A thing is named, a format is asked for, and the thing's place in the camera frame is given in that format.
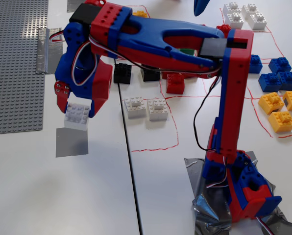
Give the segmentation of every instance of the blue object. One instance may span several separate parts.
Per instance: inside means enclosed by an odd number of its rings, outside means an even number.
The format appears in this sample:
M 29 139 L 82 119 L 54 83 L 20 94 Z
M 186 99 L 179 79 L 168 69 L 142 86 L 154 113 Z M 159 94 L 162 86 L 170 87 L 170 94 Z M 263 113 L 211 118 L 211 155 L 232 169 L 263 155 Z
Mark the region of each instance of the blue object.
M 76 97 L 92 100 L 93 98 L 93 82 L 95 78 L 94 73 L 88 81 L 82 85 L 77 86 L 72 82 L 71 68 L 74 57 L 79 47 L 88 40 L 89 32 L 80 23 L 69 23 L 63 31 L 64 38 L 68 44 L 67 53 L 61 56 L 59 64 L 57 66 L 55 77 L 57 80 L 66 83 Z M 91 45 L 84 48 L 83 52 L 76 63 L 75 79 L 77 83 L 82 82 L 93 70 L 95 65 L 94 57 L 91 52 Z M 89 117 L 92 118 L 95 115 L 95 102 L 92 100 L 91 110 Z
M 179 61 L 216 67 L 217 63 L 208 58 L 187 55 L 164 41 L 169 36 L 193 36 L 196 38 L 224 38 L 224 34 L 215 28 L 194 23 L 150 19 L 139 16 L 130 16 L 126 25 L 139 29 L 136 34 L 119 32 L 118 45 L 148 52 L 154 55 L 174 58 Z
M 255 216 L 259 217 L 271 214 L 281 201 L 281 196 L 266 197 L 265 203 L 262 205 L 262 207 L 259 209 Z
M 292 72 L 278 72 L 278 78 L 281 81 L 280 90 L 292 91 Z
M 250 65 L 249 65 L 249 73 L 257 73 L 259 74 L 263 68 L 263 64 L 258 55 L 251 55 L 250 57 Z
M 288 60 L 285 57 L 272 59 L 269 63 L 269 68 L 275 74 L 277 74 L 278 72 L 290 72 L 292 69 Z
M 194 0 L 194 15 L 199 16 L 204 12 L 210 0 Z
M 274 73 L 262 74 L 258 82 L 263 92 L 278 92 L 281 88 L 281 81 Z

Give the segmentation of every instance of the gray lego baseplate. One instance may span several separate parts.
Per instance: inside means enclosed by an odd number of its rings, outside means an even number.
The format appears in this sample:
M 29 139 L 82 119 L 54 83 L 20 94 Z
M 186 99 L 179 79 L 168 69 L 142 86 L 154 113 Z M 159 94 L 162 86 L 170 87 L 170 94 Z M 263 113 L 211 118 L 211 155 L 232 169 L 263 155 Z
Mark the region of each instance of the gray lego baseplate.
M 0 134 L 43 129 L 45 75 L 36 74 L 48 0 L 0 0 Z
M 80 6 L 81 3 L 84 2 L 85 0 L 68 0 L 67 12 L 75 12 L 78 6 Z

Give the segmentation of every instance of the black cable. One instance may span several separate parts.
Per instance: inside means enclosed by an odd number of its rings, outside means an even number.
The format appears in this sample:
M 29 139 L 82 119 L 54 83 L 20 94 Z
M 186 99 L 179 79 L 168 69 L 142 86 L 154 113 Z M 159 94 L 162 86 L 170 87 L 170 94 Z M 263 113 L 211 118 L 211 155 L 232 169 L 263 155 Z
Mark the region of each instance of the black cable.
M 119 83 L 118 83 L 118 89 L 119 89 L 120 104 L 121 104 L 121 111 L 122 111 L 122 118 L 123 118 L 123 125 L 124 125 L 126 148 L 127 148 L 127 154 L 128 154 L 128 162 L 130 165 L 131 179 L 132 179 L 132 185 L 133 185 L 135 208 L 136 208 L 136 214 L 137 214 L 137 223 L 138 223 L 140 235 L 143 235 L 142 220 L 141 220 L 140 208 L 138 205 L 138 197 L 137 197 L 137 193 L 136 193 L 135 178 L 134 178 L 134 172 L 133 172 L 133 166 L 132 166 L 132 160 L 131 160 L 131 151 L 130 151 L 130 147 L 128 144 L 127 129 L 126 129 L 125 116 L 124 116 L 123 103 L 122 103 L 122 94 L 121 94 L 121 89 L 120 89 Z
M 196 142 L 197 142 L 197 145 L 199 148 L 201 148 L 202 150 L 205 150 L 206 152 L 211 152 L 211 151 L 214 151 L 215 149 L 214 148 L 204 148 L 202 147 L 200 144 L 199 144 L 199 141 L 198 141 L 198 135 L 197 135 L 197 130 L 196 130 L 196 125 L 195 125 L 195 120 L 196 120 L 196 117 L 197 117 L 197 114 L 198 112 L 200 111 L 200 109 L 203 107 L 203 104 L 205 103 L 207 97 L 209 96 L 210 92 L 213 90 L 213 88 L 215 88 L 215 86 L 217 85 L 217 82 L 220 78 L 220 72 L 219 74 L 217 75 L 216 79 L 214 80 L 214 82 L 212 83 L 212 85 L 210 86 L 209 88 L 209 92 L 206 94 L 205 98 L 203 99 L 199 109 L 197 110 L 197 112 L 195 113 L 195 116 L 194 116 L 194 134 L 195 134 L 195 139 L 196 139 Z

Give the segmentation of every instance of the wire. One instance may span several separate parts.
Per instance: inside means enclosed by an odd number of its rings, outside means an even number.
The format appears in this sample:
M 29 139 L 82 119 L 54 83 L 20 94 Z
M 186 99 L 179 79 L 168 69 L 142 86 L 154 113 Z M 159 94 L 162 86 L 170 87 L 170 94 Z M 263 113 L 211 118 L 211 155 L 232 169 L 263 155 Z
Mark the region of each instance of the wire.
M 270 230 L 270 228 L 267 226 L 267 224 L 265 224 L 261 218 L 256 217 L 256 219 L 258 220 L 258 222 L 266 229 L 266 231 L 269 233 L 269 235 L 274 235 L 274 233 Z
M 126 56 L 120 54 L 119 52 L 115 51 L 115 50 L 112 50 L 102 44 L 100 44 L 99 42 L 97 42 L 94 38 L 92 38 L 92 36 L 90 35 L 89 36 L 89 41 L 94 44 L 95 46 L 101 48 L 101 49 L 104 49 L 112 54 L 115 54 L 116 56 L 124 59 L 124 60 L 127 60 L 129 62 L 131 62 L 132 64 L 142 68 L 142 69 L 145 69 L 145 70 L 151 70 L 151 71 L 159 71 L 159 72 L 183 72 L 183 73 L 190 73 L 190 74 L 197 74 L 197 75 L 209 75 L 209 74 L 213 74 L 215 72 L 218 72 L 220 71 L 221 69 L 221 66 L 219 66 L 217 69 L 215 70 L 210 70 L 210 71 L 206 71 L 206 72 L 193 72 L 193 71 L 187 71 L 187 70 L 162 70 L 162 69 L 152 69 L 152 68 L 149 68 L 149 67 L 146 67 L 146 66 L 143 66 L 143 65 L 140 65 L 132 60 L 130 60 L 129 58 L 127 58 Z
M 52 42 L 52 43 L 58 43 L 58 42 L 63 42 L 64 40 L 55 40 L 54 38 L 57 38 L 59 36 L 63 35 L 63 30 L 57 32 L 57 33 L 54 33 L 52 34 L 50 37 L 49 37 L 49 40 Z
M 203 99 L 199 109 L 197 110 L 197 112 L 195 113 L 195 116 L 194 116 L 194 134 L 195 134 L 195 139 L 196 139 L 196 142 L 197 142 L 197 145 L 199 148 L 201 148 L 202 150 L 205 150 L 206 152 L 215 152 L 215 149 L 214 148 L 204 148 L 202 147 L 200 144 L 199 144 L 199 141 L 198 141 L 198 135 L 197 135 L 197 130 L 196 130 L 196 125 L 195 125 L 195 121 L 196 121 L 196 117 L 197 117 L 197 114 L 198 112 L 200 111 L 200 109 L 203 107 L 203 104 L 205 103 L 207 97 L 209 96 L 210 92 L 213 90 L 213 88 L 215 88 L 215 86 L 218 84 L 218 81 L 219 81 L 219 78 L 220 78 L 220 75 L 218 74 L 218 76 L 216 77 L 216 79 L 214 80 L 214 82 L 211 84 L 210 88 L 209 88 L 209 92 L 206 94 L 205 98 Z
M 217 182 L 217 183 L 212 183 L 212 184 L 209 184 L 209 185 L 206 185 L 206 188 L 223 188 L 223 187 L 227 187 L 228 185 L 225 185 L 225 186 L 218 186 L 219 184 L 222 184 L 225 180 L 226 180 L 226 177 L 228 175 L 228 170 L 226 168 L 226 161 L 225 161 L 225 156 L 223 157 L 223 164 L 225 166 L 225 176 L 224 176 L 224 179 L 221 180 L 220 182 Z
M 72 63 L 72 69 L 71 69 L 71 78 L 72 78 L 72 81 L 74 82 L 74 84 L 76 84 L 77 86 L 83 86 L 92 76 L 93 74 L 95 73 L 96 69 L 97 69 L 97 65 L 98 65 L 98 62 L 97 62 L 97 57 L 96 57 L 96 54 L 94 54 L 94 59 L 95 59 L 95 66 L 92 70 L 92 72 L 88 75 L 88 77 L 82 81 L 81 83 L 77 83 L 76 80 L 75 80 L 75 76 L 74 76 L 74 71 L 75 71 L 75 68 L 76 68 L 76 62 L 80 56 L 80 54 L 82 53 L 83 49 L 88 46 L 90 44 L 90 41 L 86 41 L 84 42 L 77 50 L 76 54 L 75 54 L 75 57 L 74 57 L 74 60 L 73 60 L 73 63 Z

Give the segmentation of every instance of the red lego brick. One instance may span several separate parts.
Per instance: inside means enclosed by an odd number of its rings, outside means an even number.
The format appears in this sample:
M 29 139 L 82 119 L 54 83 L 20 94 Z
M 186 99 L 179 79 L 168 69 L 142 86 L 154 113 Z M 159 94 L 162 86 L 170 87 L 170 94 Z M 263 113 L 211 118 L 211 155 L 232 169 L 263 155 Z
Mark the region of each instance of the red lego brick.
M 86 0 L 85 3 L 95 6 L 104 6 L 106 4 L 106 0 Z
M 117 18 L 118 13 L 121 11 L 122 6 L 109 3 L 103 5 L 98 15 L 92 22 L 91 36 L 101 44 L 108 45 L 109 27 Z M 92 53 L 108 56 L 108 52 L 104 49 L 98 48 L 92 44 Z
M 112 66 L 99 61 L 95 79 L 93 82 L 93 101 L 95 102 L 95 114 L 108 100 L 112 81 Z
M 70 88 L 64 82 L 56 82 L 54 84 L 54 92 L 57 95 L 57 105 L 61 112 L 65 113 L 70 96 Z
M 268 185 L 261 185 L 257 191 L 251 190 L 250 188 L 243 188 L 243 193 L 248 202 L 254 199 L 272 197 Z
M 224 33 L 224 37 L 225 37 L 225 38 L 228 38 L 228 36 L 229 36 L 229 32 L 230 32 L 230 30 L 231 30 L 230 25 L 228 25 L 228 24 L 223 24 L 223 25 L 221 25 L 221 26 L 217 26 L 217 29 L 221 30 L 221 31 Z
M 168 74 L 167 93 L 183 94 L 185 89 L 184 76 L 179 73 Z

